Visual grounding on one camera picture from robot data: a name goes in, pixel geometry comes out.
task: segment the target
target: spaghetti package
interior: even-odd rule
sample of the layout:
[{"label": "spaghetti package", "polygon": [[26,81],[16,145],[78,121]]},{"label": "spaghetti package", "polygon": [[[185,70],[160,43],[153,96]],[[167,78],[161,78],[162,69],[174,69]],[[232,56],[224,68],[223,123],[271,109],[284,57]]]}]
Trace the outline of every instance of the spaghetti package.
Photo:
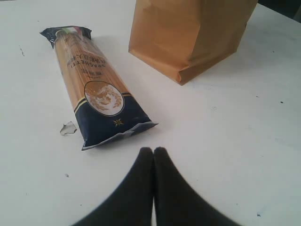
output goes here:
[{"label": "spaghetti package", "polygon": [[99,48],[91,30],[67,26],[41,32],[55,49],[84,138],[82,150],[154,127]]}]

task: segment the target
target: pasta package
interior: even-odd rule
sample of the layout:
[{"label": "pasta package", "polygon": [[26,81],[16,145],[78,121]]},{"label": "pasta package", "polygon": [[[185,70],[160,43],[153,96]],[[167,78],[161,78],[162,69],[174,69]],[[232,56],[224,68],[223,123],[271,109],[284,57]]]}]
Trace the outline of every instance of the pasta package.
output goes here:
[{"label": "pasta package", "polygon": [[55,49],[84,138],[82,150],[135,135],[156,125],[91,41],[90,29],[53,27],[41,34]]}]

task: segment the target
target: oval logo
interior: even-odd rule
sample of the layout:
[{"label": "oval logo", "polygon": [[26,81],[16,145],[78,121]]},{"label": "oval logo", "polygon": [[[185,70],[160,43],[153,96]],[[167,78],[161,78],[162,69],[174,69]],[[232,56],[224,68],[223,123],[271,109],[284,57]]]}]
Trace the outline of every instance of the oval logo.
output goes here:
[{"label": "oval logo", "polygon": [[90,81],[85,85],[88,103],[99,113],[113,116],[124,107],[122,94],[111,84],[104,81]]}]

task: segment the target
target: table surface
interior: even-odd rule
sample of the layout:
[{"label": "table surface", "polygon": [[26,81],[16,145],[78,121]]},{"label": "table surface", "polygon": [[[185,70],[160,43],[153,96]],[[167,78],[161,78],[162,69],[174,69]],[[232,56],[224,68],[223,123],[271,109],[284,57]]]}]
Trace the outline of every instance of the table surface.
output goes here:
[{"label": "table surface", "polygon": [[[127,52],[134,8],[0,2],[0,225],[71,225],[110,195],[142,146],[166,147],[187,182],[233,220],[300,225],[301,25],[258,5],[237,53],[179,86]],[[71,24],[93,30],[157,127],[84,152],[79,131],[60,135],[76,119],[39,32]]]}]

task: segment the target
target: gold star emblem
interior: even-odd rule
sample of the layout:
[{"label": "gold star emblem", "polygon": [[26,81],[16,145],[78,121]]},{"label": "gold star emblem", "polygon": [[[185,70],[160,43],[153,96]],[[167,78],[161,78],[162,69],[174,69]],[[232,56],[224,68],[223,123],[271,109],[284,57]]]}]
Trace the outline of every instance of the gold star emblem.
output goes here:
[{"label": "gold star emblem", "polygon": [[117,119],[117,120],[113,120],[115,127],[123,125],[123,122],[121,121],[121,119]]}]

